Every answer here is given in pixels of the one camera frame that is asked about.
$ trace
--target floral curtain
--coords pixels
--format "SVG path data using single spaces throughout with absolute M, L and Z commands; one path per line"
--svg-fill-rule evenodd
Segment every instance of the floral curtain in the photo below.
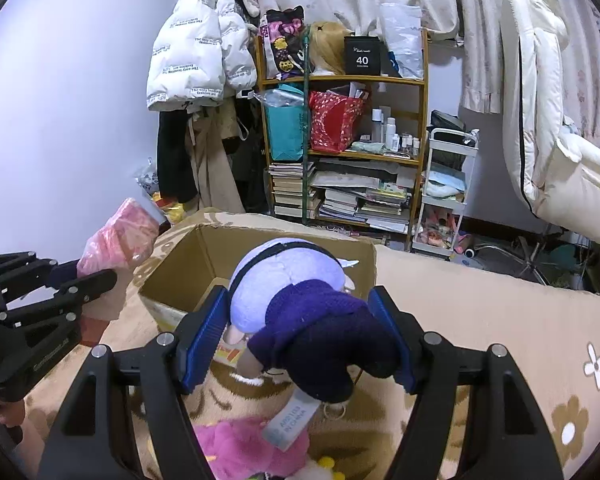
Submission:
M 600 148 L 600 28 L 590 0 L 561 0 L 570 35 L 562 53 L 564 111 Z M 461 0 L 464 76 L 461 105 L 482 113 L 502 111 L 502 0 Z

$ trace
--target red gift bag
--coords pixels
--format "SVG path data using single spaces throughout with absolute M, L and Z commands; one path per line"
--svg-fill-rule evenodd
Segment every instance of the red gift bag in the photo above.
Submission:
M 365 100 L 327 92 L 311 92 L 311 148 L 340 153 L 353 142 L 353 127 L 362 115 Z

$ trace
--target chair base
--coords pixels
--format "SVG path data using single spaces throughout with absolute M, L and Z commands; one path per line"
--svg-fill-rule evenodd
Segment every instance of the chair base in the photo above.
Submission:
M 483 249 L 492 249 L 494 251 L 498 251 L 500 254 L 508 256 L 509 258 L 515 260 L 517 263 L 523 266 L 522 270 L 520 270 L 520 272 L 517 273 L 517 278 L 521 278 L 526 272 L 531 272 L 535 277 L 536 281 L 538 281 L 538 283 L 541 283 L 541 285 L 549 285 L 549 281 L 536 265 L 538 256 L 544 249 L 544 241 L 538 242 L 533 248 L 533 250 L 530 251 L 529 245 L 526 242 L 525 238 L 519 236 L 518 240 L 520 241 L 520 246 L 522 247 L 522 252 L 524 253 L 523 258 L 504 247 L 500 247 L 494 244 L 478 244 L 474 247 L 474 251 L 475 254 L 478 254 L 478 252 Z

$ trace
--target teal shopping bag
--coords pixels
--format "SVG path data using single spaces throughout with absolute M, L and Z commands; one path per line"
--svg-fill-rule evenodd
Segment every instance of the teal shopping bag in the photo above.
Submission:
M 279 90 L 304 95 L 302 90 L 290 85 L 280 85 Z M 265 106 L 269 149 L 273 160 L 299 160 L 302 157 L 302 107 Z

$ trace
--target bookshelf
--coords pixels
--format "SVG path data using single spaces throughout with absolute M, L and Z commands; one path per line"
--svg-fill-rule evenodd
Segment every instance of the bookshelf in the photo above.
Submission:
M 410 204 L 410 214 L 409 214 L 409 226 L 408 233 L 406 234 L 406 243 L 405 249 L 409 250 L 411 248 L 411 234 L 413 232 L 412 226 L 416 221 L 416 213 L 419 211 L 418 207 L 420 205 L 421 193 L 422 193 L 422 170 L 424 168 L 424 161 L 426 159 L 426 153 L 429 152 L 426 146 L 427 140 L 427 118 L 428 118 L 428 95 L 429 95 L 429 37 L 427 35 L 427 31 L 422 31 L 422 59 L 424 66 L 424 77 L 423 79 L 408 79 L 408 78 L 400 78 L 400 77 L 390 77 L 390 76 L 371 76 L 371 75 L 308 75 L 308 66 L 309 66 L 309 53 L 308 53 L 308 40 L 305 38 L 304 40 L 304 60 L 305 60 L 305 76 L 304 77 L 291 77 L 285 79 L 284 81 L 280 81 L 278 79 L 268 79 L 267 76 L 267 67 L 266 67 L 266 59 L 263 50 L 262 38 L 260 36 L 256 37 L 255 44 L 255 54 L 256 54 L 256 68 L 258 71 L 258 79 L 257 86 L 259 91 L 264 91 L 272 86 L 278 85 L 280 83 L 292 83 L 292 82 L 302 82 L 304 83 L 304 95 L 305 95 L 305 103 L 304 103 L 304 150 L 302 154 L 302 163 L 304 168 L 304 178 L 303 178 L 303 186 L 302 186 L 302 202 L 303 202 L 303 211 L 302 211 L 302 222 L 307 224 L 306 217 L 306 197 L 307 197 L 307 186 L 308 183 L 306 181 L 306 168 L 308 163 L 309 156 L 320 156 L 320 157 L 337 157 L 337 158 L 349 158 L 355 160 L 377 160 L 381 162 L 397 162 L 398 164 L 404 166 L 411 166 L 413 168 L 417 168 L 414 187 L 413 187 L 413 196 L 411 197 Z M 366 82 L 366 83 L 386 83 L 391 85 L 408 85 L 413 86 L 418 89 L 418 109 L 417 110 L 397 110 L 392 108 L 392 116 L 397 118 L 407 118 L 408 120 L 417 122 L 417 130 L 414 133 L 414 137 L 418 137 L 420 139 L 420 153 L 417 158 L 407 158 L 405 156 L 398 155 L 387 155 L 387 154 L 374 154 L 374 153 L 362 153 L 362 152 L 354 152 L 353 150 L 345 150 L 340 153 L 323 153 L 316 152 L 315 150 L 309 149 L 309 135 L 310 135 L 310 114 L 308 111 L 308 91 L 312 88 L 312 86 L 316 83 L 324 83 L 324 82 L 350 82 L 350 81 L 358 81 L 358 82 Z M 264 131 L 264 143 L 265 143 L 265 156 L 267 162 L 267 170 L 270 165 L 273 163 L 271 158 L 271 153 L 269 149 L 269 132 L 267 129 L 267 120 L 264 105 L 262 106 L 262 124 Z M 275 204 L 275 198 L 273 196 L 273 182 L 272 177 L 270 175 L 267 176 L 269 181 L 269 193 L 270 193 L 270 203 Z M 315 219 L 312 222 L 331 222 L 331 223 L 339 223 L 344 225 L 351 225 L 353 227 L 366 226 L 369 227 L 368 224 L 364 222 L 354 222 L 354 221 L 344 221 L 337 220 L 333 218 L 321 218 L 318 213 L 315 215 Z

